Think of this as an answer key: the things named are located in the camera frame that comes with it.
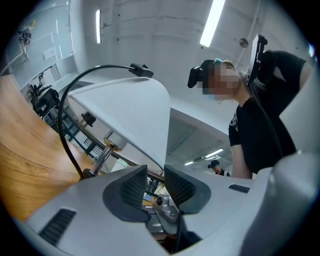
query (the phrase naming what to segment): metal pole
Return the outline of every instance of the metal pole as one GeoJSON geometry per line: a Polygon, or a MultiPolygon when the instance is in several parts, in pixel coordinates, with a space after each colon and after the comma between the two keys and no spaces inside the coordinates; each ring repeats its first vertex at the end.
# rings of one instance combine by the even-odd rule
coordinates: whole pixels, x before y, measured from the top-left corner
{"type": "Polygon", "coordinates": [[[98,175],[102,165],[105,163],[105,161],[107,160],[107,158],[111,155],[111,153],[114,151],[113,147],[106,147],[101,155],[98,157],[98,159],[95,161],[93,168],[91,170],[91,172],[94,175],[98,175]]]}

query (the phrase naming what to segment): white panel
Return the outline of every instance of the white panel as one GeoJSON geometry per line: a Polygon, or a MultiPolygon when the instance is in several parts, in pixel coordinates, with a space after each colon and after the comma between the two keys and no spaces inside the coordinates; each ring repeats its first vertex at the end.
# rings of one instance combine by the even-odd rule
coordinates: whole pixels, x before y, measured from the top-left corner
{"type": "Polygon", "coordinates": [[[88,85],[68,95],[164,168],[170,98],[162,84],[135,77],[88,85]],[[121,104],[110,105],[107,96],[121,104]]]}
{"type": "Polygon", "coordinates": [[[56,48],[55,47],[49,48],[49,49],[45,50],[44,52],[42,52],[42,54],[43,54],[43,58],[45,61],[49,60],[52,57],[56,56],[56,48]]]}
{"type": "Polygon", "coordinates": [[[52,75],[51,72],[51,68],[49,68],[48,70],[46,70],[44,72],[43,78],[45,80],[45,85],[44,86],[49,86],[49,85],[53,85],[55,83],[55,78],[52,75]]]}
{"type": "Polygon", "coordinates": [[[56,63],[60,76],[64,77],[67,74],[78,73],[75,58],[73,56],[67,57],[56,63]]]}
{"type": "Polygon", "coordinates": [[[68,58],[73,54],[69,30],[61,31],[59,34],[53,34],[52,37],[58,60],[68,58]]]}
{"type": "Polygon", "coordinates": [[[117,162],[117,159],[114,158],[112,155],[110,155],[110,156],[107,158],[107,160],[106,160],[105,163],[104,163],[104,166],[105,166],[106,171],[107,171],[108,173],[111,172],[111,170],[112,170],[112,168],[115,166],[116,162],[117,162]]]}
{"type": "Polygon", "coordinates": [[[125,169],[126,166],[123,166],[121,163],[119,163],[118,161],[114,164],[112,170],[110,171],[111,173],[112,172],[116,172],[116,171],[119,171],[119,170],[122,170],[122,169],[125,169]]]}

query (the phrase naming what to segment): cap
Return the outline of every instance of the cap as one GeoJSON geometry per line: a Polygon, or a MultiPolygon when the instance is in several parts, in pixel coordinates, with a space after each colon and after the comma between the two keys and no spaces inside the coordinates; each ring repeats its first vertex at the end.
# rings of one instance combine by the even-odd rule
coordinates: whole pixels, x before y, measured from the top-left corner
{"type": "Polygon", "coordinates": [[[208,75],[209,75],[208,70],[209,70],[209,68],[214,68],[214,66],[213,66],[214,63],[222,63],[222,60],[219,58],[216,58],[215,60],[206,59],[201,64],[201,66],[195,66],[195,67],[191,68],[190,74],[189,74],[189,79],[188,79],[188,87],[193,88],[197,84],[197,82],[202,82],[204,73],[205,73],[205,77],[208,77],[208,75]]]}
{"type": "Polygon", "coordinates": [[[220,162],[218,160],[212,160],[208,168],[215,168],[217,165],[220,165],[220,162]]]}

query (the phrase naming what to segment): white ceiling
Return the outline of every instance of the white ceiling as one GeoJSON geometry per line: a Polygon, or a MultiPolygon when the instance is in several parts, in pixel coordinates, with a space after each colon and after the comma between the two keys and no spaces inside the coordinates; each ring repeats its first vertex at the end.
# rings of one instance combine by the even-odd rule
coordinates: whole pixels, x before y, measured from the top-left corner
{"type": "MultiPolygon", "coordinates": [[[[220,58],[245,70],[257,34],[265,35],[273,50],[290,49],[301,57],[308,52],[292,21],[270,0],[226,0],[211,46],[201,47],[211,4],[212,0],[71,0],[70,26],[79,72],[103,64],[146,64],[154,71],[153,78],[168,90],[172,116],[169,164],[181,165],[219,148],[225,149],[220,154],[222,164],[231,162],[228,124],[237,104],[210,101],[197,89],[189,89],[192,67],[220,58]],[[97,10],[101,10],[100,44],[96,40],[97,10]],[[241,38],[249,41],[247,49],[240,47],[241,38]]],[[[97,83],[130,76],[123,70],[105,69],[84,80],[97,83]]],[[[194,167],[207,165],[204,160],[194,167]]]]}

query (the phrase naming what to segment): black chair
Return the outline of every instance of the black chair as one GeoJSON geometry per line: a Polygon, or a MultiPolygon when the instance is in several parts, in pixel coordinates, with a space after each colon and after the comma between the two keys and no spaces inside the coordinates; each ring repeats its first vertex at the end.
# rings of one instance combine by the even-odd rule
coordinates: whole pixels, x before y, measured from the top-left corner
{"type": "Polygon", "coordinates": [[[33,110],[43,119],[52,108],[60,103],[59,93],[54,89],[49,89],[41,97],[32,97],[33,110]]]}

